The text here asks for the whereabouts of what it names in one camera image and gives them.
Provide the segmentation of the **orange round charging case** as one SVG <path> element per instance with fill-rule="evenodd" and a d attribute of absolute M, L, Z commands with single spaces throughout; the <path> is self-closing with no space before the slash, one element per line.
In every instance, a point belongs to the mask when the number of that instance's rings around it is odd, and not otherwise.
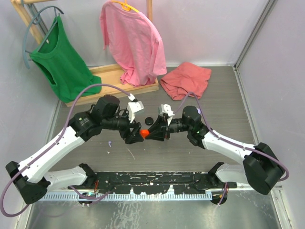
<path fill-rule="evenodd" d="M 150 132 L 147 129 L 140 130 L 140 135 L 142 136 L 143 139 L 145 139 L 149 134 L 150 134 Z"/>

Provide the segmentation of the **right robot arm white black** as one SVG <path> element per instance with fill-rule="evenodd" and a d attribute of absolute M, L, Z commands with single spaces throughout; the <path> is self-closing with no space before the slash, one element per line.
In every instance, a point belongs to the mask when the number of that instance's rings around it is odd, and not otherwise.
<path fill-rule="evenodd" d="M 140 134 L 145 140 L 164 141 L 179 132 L 186 132 L 192 145 L 215 151 L 236 162 L 235 165 L 220 162 L 209 171 L 209 182 L 215 188 L 235 182 L 267 195 L 285 174 L 283 165 L 267 144 L 255 146 L 219 134 L 202 122 L 202 116 L 194 106 L 186 106 L 182 117 L 174 118 L 171 107 L 162 104 L 156 121 Z"/>

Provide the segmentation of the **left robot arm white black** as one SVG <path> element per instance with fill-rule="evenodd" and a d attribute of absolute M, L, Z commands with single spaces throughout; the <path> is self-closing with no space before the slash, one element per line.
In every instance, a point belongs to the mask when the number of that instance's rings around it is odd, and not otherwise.
<path fill-rule="evenodd" d="M 85 163 L 72 169 L 51 172 L 57 162 L 69 152 L 99 135 L 103 129 L 119 131 L 126 144 L 142 142 L 141 124 L 135 121 L 136 113 L 142 111 L 141 101 L 129 96 L 126 109 L 120 109 L 120 101 L 112 95 L 101 97 L 90 110 L 76 113 L 65 128 L 48 144 L 27 159 L 11 161 L 6 170 L 26 204 L 33 204 L 49 191 L 68 186 L 90 189 L 97 175 Z"/>

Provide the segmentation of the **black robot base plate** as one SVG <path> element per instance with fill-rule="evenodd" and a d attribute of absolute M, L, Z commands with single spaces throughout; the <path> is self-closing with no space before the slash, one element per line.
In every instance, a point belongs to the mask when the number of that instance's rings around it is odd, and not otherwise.
<path fill-rule="evenodd" d="M 165 194 L 170 187 L 174 194 L 204 194 L 213 188 L 224 188 L 225 183 L 204 172 L 98 172 L 94 183 L 75 186 L 94 189 L 99 193 L 139 195 Z"/>

